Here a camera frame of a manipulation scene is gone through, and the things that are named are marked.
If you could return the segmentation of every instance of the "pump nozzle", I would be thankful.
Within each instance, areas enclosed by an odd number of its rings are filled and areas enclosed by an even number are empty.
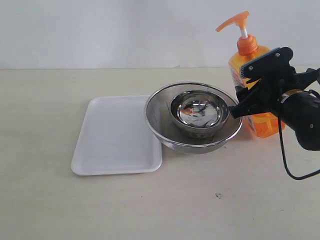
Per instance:
[[[222,29],[231,24],[236,24],[240,28],[241,37],[237,42],[237,47],[239,50],[239,54],[243,56],[250,55],[258,49],[256,37],[251,34],[247,34],[246,23],[248,16],[249,12],[243,11],[229,18],[227,21],[216,28],[217,32],[220,32]]]

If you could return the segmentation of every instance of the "white table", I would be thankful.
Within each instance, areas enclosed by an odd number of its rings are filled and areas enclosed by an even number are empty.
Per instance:
[[[277,134],[243,128],[203,155],[164,147],[152,173],[72,173],[92,98],[149,95],[180,81],[235,95],[227,68],[0,71],[0,239],[319,238],[320,176],[289,178]],[[284,143],[294,173],[320,168],[319,152],[302,150],[288,127]]]

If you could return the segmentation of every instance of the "soap dispenser bottle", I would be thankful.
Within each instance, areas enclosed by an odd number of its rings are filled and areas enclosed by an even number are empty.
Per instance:
[[[241,37],[236,44],[238,52],[231,57],[228,63],[234,86],[250,89],[256,82],[246,83],[249,79],[241,78],[240,67],[252,59],[269,52],[270,49],[266,46],[258,45],[256,37],[247,33],[246,23],[248,16],[248,11],[241,12],[222,23],[217,27],[216,31],[220,32],[231,24],[236,24],[240,28]],[[279,131],[278,118],[270,112],[246,116],[244,119],[258,137],[268,137]],[[284,129],[285,124],[281,123],[281,127]]]

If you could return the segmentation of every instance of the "small metal bowl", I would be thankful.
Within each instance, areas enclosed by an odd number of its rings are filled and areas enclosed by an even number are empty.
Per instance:
[[[213,137],[187,137],[174,124],[170,115],[172,99],[180,93],[188,91],[205,91],[217,94],[228,107],[237,105],[237,101],[226,92],[198,82],[178,82],[157,90],[147,100],[144,107],[146,124],[154,135],[167,147],[189,154],[212,152],[232,139],[242,126],[242,118],[230,115],[223,127]]]
[[[188,137],[212,137],[229,117],[227,103],[217,93],[204,90],[185,91],[170,104],[173,123]]]

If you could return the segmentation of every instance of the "metal bowl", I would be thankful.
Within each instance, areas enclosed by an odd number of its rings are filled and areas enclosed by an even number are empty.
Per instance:
[[[227,103],[217,93],[203,90],[185,91],[170,104],[173,123],[188,137],[213,137],[229,116]]]
[[[234,119],[231,115],[223,127],[210,138],[196,139],[187,137],[174,124],[170,115],[172,99],[188,91],[205,91],[219,95],[228,106],[235,106],[237,101],[224,91],[198,82],[178,82],[165,86],[147,100],[144,117],[155,136],[167,147],[190,154],[212,152],[233,138],[242,126],[242,118]]]

